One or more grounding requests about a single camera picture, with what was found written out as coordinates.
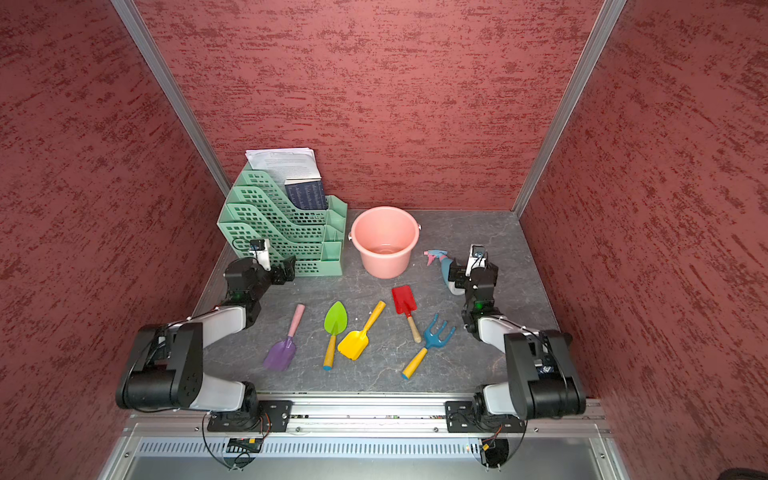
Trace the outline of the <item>teal pink spray bottle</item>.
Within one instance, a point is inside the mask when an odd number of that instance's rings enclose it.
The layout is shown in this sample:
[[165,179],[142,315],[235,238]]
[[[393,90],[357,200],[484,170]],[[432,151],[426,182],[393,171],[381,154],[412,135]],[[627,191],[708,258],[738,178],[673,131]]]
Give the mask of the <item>teal pink spray bottle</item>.
[[441,276],[448,290],[456,296],[465,293],[465,267],[451,257],[447,251],[430,249],[423,252],[427,257],[427,265],[438,261],[440,263]]

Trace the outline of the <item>green toy trowel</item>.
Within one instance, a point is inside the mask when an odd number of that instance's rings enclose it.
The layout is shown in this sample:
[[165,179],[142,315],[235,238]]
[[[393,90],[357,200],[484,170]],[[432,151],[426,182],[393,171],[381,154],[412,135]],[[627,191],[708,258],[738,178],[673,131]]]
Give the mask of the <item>green toy trowel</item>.
[[330,335],[323,364],[323,369],[325,371],[330,371],[333,368],[337,336],[346,330],[347,322],[348,315],[345,306],[342,302],[336,301],[328,310],[324,320],[324,328]]

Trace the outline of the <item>blue toy rake yellow handle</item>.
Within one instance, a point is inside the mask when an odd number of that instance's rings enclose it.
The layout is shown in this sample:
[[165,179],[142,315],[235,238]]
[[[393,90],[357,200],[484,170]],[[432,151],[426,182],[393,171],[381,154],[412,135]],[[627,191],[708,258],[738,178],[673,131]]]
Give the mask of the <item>blue toy rake yellow handle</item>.
[[403,369],[401,372],[401,376],[404,379],[410,379],[415,371],[418,369],[426,355],[431,349],[436,348],[443,348],[447,345],[447,343],[450,341],[450,339],[453,337],[453,335],[456,332],[455,327],[451,327],[450,331],[447,335],[444,337],[441,337],[443,334],[443,331],[448,327],[448,322],[444,321],[439,329],[437,331],[434,331],[434,328],[436,327],[436,324],[439,319],[439,314],[436,313],[430,322],[428,328],[425,330],[425,345],[421,348],[421,350],[413,357],[413,359],[408,363],[408,365]]

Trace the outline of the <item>red toy spade wooden handle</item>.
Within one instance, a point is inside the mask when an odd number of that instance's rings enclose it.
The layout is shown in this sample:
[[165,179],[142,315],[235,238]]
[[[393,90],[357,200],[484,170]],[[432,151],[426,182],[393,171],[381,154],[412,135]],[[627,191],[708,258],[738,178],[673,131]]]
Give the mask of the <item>red toy spade wooden handle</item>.
[[422,336],[412,315],[412,312],[416,311],[418,307],[411,287],[409,285],[395,287],[392,289],[392,296],[397,313],[404,315],[408,322],[413,340],[416,343],[420,343],[422,341]]

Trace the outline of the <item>purple toy shovel pink handle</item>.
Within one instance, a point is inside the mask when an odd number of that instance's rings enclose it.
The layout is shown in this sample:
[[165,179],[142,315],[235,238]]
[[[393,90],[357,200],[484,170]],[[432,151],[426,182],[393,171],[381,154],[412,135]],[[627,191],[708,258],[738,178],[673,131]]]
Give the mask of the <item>purple toy shovel pink handle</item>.
[[295,333],[300,325],[306,306],[298,304],[292,317],[292,321],[286,338],[275,343],[269,350],[263,361],[263,367],[272,371],[285,371],[290,366],[295,354]]

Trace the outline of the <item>yellow toy scoop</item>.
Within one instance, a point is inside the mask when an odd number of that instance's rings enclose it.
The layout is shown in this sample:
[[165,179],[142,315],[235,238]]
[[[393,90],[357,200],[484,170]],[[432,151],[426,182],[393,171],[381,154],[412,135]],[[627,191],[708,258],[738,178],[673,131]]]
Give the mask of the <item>yellow toy scoop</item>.
[[358,360],[369,345],[369,330],[378,320],[385,308],[386,303],[384,301],[379,301],[371,312],[363,329],[351,331],[339,344],[338,352],[349,360]]

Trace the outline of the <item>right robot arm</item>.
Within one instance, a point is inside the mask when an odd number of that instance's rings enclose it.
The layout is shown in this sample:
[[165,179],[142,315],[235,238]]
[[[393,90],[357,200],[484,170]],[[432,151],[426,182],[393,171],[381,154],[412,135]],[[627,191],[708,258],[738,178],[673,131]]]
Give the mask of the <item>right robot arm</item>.
[[538,330],[515,322],[495,305],[498,267],[487,260],[462,265],[441,260],[444,282],[464,297],[464,329],[504,354],[506,380],[475,393],[469,419],[481,430],[516,420],[561,418],[586,411],[586,394],[571,363],[571,337],[559,330]]

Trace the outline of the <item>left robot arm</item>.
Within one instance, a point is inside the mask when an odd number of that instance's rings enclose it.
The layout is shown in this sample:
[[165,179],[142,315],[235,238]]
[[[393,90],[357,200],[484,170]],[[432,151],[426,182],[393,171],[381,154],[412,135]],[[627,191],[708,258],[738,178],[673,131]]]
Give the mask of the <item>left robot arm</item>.
[[252,327],[260,299],[272,285],[295,279],[294,256],[270,268],[254,257],[231,262],[224,273],[222,305],[199,316],[138,331],[116,390],[121,409],[143,413],[205,411],[216,432],[269,427],[268,413],[248,381],[231,381],[204,372],[204,349]]

